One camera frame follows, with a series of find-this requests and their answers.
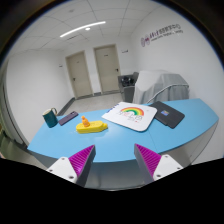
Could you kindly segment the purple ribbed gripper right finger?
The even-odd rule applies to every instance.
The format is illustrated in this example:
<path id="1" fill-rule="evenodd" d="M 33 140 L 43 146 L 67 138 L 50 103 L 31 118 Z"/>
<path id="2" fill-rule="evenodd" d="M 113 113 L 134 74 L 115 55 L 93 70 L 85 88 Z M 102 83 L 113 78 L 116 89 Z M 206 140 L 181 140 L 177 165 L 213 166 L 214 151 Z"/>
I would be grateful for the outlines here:
<path id="1" fill-rule="evenodd" d="M 159 155 L 139 144 L 134 145 L 134 155 L 145 184 L 152 183 L 182 169 L 182 166 L 168 154 Z"/>

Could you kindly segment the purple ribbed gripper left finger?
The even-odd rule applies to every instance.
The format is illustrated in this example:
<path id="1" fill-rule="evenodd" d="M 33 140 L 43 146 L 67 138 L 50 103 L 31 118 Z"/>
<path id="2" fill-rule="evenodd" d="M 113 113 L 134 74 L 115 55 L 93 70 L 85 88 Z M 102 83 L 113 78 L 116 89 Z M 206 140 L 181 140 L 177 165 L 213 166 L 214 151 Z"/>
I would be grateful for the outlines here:
<path id="1" fill-rule="evenodd" d="M 84 187 L 95 155 L 95 146 L 91 145 L 75 153 L 69 158 L 59 158 L 47 169 L 47 171 Z"/>

